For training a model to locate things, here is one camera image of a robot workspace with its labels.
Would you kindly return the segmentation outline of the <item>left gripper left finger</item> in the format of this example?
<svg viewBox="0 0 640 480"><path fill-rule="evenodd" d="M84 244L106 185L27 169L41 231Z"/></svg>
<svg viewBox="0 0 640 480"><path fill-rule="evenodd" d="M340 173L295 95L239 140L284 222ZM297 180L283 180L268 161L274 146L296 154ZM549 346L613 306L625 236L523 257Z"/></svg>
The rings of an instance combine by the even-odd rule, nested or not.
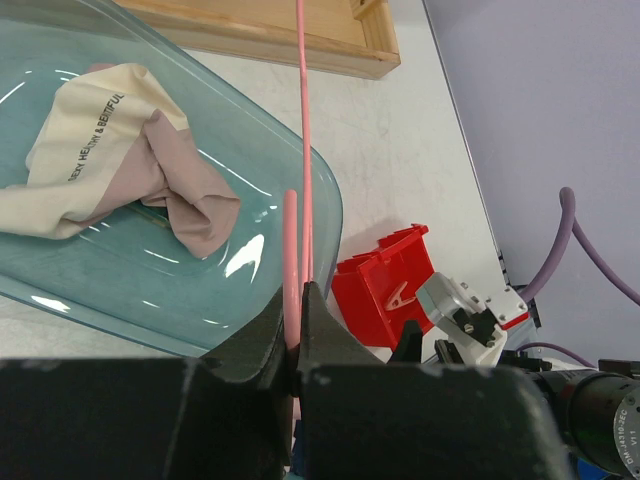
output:
<svg viewBox="0 0 640 480"><path fill-rule="evenodd" d="M283 290L201 359L217 385L216 436L236 443L254 463L287 465L291 456L291 374L284 339Z"/></svg>

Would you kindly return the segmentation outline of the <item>beige pink underwear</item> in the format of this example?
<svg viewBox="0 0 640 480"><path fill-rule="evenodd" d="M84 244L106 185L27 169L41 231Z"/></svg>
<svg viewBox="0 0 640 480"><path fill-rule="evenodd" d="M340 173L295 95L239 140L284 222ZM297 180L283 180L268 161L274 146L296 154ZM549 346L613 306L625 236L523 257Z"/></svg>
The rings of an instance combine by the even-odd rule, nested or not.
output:
<svg viewBox="0 0 640 480"><path fill-rule="evenodd" d="M241 208L200 155L186 115L138 64L95 64L62 85L25 164L26 184L1 191L5 233L67 239L141 202L166 209L177 240L206 258Z"/></svg>

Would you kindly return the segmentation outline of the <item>pink wire hanger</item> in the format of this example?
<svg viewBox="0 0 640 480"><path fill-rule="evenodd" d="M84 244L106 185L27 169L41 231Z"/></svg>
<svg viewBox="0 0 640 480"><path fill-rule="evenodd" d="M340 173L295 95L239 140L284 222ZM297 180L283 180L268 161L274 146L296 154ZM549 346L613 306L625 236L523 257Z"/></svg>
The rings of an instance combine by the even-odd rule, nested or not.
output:
<svg viewBox="0 0 640 480"><path fill-rule="evenodd" d="M302 125L302 197L288 190L283 203L283 318L289 364L297 365L302 328L302 293L314 275L313 181L304 2L296 1Z"/></svg>

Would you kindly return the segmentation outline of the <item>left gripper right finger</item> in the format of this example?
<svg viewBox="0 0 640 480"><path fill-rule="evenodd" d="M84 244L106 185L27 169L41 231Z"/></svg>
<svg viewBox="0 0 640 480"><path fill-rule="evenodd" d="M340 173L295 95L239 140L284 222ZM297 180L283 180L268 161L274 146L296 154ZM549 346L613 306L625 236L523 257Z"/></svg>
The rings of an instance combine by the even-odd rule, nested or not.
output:
<svg viewBox="0 0 640 480"><path fill-rule="evenodd" d="M358 376L382 362L330 313L319 285L303 288L301 344L295 370L304 430L304 465L311 449L306 435L323 445L352 439L374 420Z"/></svg>

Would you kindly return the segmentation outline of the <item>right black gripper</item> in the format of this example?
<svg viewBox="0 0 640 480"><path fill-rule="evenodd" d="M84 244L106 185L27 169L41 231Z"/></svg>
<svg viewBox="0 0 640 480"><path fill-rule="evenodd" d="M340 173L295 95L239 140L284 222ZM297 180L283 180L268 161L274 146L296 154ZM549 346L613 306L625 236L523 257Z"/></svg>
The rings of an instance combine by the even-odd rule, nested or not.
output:
<svg viewBox="0 0 640 480"><path fill-rule="evenodd" d="M447 337L434 343L436 361L425 363L422 357L423 334L418 323L408 321L389 362L414 366L419 372L437 379L490 379L496 374L527 375L540 372L540 362L505 348L507 332L493 320L458 324L450 319L437 326Z"/></svg>

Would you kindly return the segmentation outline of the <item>teal clothespin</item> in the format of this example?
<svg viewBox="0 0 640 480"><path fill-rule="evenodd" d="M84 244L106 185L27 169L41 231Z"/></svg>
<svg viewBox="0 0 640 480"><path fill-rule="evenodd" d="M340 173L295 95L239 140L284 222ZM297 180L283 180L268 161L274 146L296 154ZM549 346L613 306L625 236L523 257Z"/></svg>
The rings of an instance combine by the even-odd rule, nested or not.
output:
<svg viewBox="0 0 640 480"><path fill-rule="evenodd" d="M294 428L290 473L299 477L304 475L304 430L303 422L297 420Z"/></svg>

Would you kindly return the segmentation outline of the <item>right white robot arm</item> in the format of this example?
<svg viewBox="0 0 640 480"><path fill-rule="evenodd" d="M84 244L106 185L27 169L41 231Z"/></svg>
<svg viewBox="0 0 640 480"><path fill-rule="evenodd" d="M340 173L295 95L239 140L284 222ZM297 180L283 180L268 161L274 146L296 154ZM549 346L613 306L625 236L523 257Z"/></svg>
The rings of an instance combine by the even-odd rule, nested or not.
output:
<svg viewBox="0 0 640 480"><path fill-rule="evenodd" d="M393 375L380 426L396 478L579 479L587 465L639 476L634 363L545 370L504 355L499 325L454 327L437 366Z"/></svg>

